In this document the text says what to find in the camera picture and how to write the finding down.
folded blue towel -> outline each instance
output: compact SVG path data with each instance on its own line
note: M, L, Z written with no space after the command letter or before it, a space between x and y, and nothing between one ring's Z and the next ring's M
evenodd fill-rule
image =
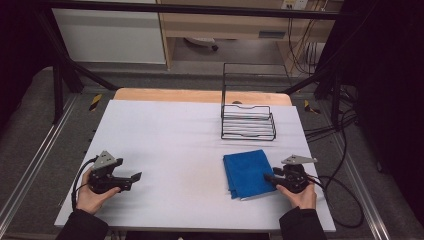
M276 190L264 179L264 173L274 173L263 150L224 155L224 165L232 199Z

floor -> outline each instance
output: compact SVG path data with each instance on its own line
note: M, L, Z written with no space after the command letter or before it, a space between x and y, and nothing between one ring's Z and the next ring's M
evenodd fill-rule
M260 59L261 64L283 63L283 58L276 51L276 44L272 41L217 40L217 45L218 51L213 51L178 39L171 69L166 69L164 66L119 65L117 69L111 71L110 64L106 67L104 65L90 67L108 81L125 87L219 90L224 62L257 64ZM303 67L303 70L313 70L313 65L306 63L302 63L300 67ZM308 76L299 70L294 69L289 73L289 78L285 78L287 81L284 83L284 88ZM3 173L2 182L7 183L2 184L0 204L4 208L12 202L18 207L15 212L9 214L13 218L5 218L2 212L0 220L3 229L0 230L7 229L3 239L16 239L12 238L13 236L18 236L20 239L54 239L58 232L52 223L60 209L60 200L66 196L68 192L66 186L70 186L75 169L80 165L84 151L90 145L90 139L95 134L93 130L101 119L107 99L113 97L113 92L100 88L88 79L83 81L87 87L82 94L69 95L68 99L74 98L76 107L69 113L59 136L53 139L53 146L44 155L39 152L39 148L44 144L44 138L52 128L50 119L53 119L54 107L49 70L37 75L21 108L12 116L9 125L0 135L2 159L0 172ZM327 122L329 101L315 101L313 97L315 86L314 83L310 84L291 95L293 104L298 107L304 129L329 124ZM347 88L346 91L354 92L354 89ZM103 93L103 99L98 108L94 112L87 111L94 95L99 92ZM305 111L305 100L309 101L310 108L314 111ZM342 110L349 107L348 103L343 103L341 106ZM356 167L371 198L367 200L365 196L365 201L374 204L378 215L368 217L356 229L337 226L337 232L329 233L327 236L330 239L424 239L422 226L416 222L390 175L377 171L377 162L365 137L361 134L360 126L348 127L346 135L351 164L347 164L337 177L349 189L355 191L357 183L352 182L355 178L349 173L351 171L349 168ZM309 139L311 153L314 157L322 159L316 164L320 175L331 174L340 161L343 146L340 136L333 134L317 141ZM33 163L34 156L37 155L42 159L42 164L39 166ZM37 170L28 174L25 171L31 166ZM30 187L20 198L11 198L17 196L14 190L20 184L22 176L28 176L24 180L28 181ZM341 222L350 224L357 222L359 213L355 202L342 194L344 190L338 185L334 185L331 192L334 193L334 201L331 201L333 216ZM375 226L372 219L376 217L381 218L382 232L387 235L377 236L378 234L373 232Z

white table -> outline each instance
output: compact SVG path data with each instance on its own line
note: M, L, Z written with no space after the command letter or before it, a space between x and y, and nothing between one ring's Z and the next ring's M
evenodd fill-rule
M83 162L109 151L123 158L114 175L142 171L131 191L117 194L96 214L111 228L166 231L278 232L291 209L279 192L231 199L223 155L263 149L272 167L292 154L310 157L295 107L271 106L277 138L222 140L220 104L111 100ZM306 171L317 175L313 164ZM317 211L325 231L335 231L322 191ZM56 219L71 213L70 194Z

black wire rack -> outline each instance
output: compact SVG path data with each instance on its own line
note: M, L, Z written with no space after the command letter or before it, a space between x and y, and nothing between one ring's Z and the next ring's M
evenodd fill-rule
M224 63L221 100L221 138L230 140L273 141L277 137L270 106L226 103L228 88L244 91L280 88L290 77L284 65Z

black sleeve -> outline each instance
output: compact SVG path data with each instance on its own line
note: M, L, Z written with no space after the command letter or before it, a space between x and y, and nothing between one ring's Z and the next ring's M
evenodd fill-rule
M284 240L327 239L315 209L294 208L280 218Z
M104 240L108 229L109 226L104 221L77 209L69 215L56 240Z

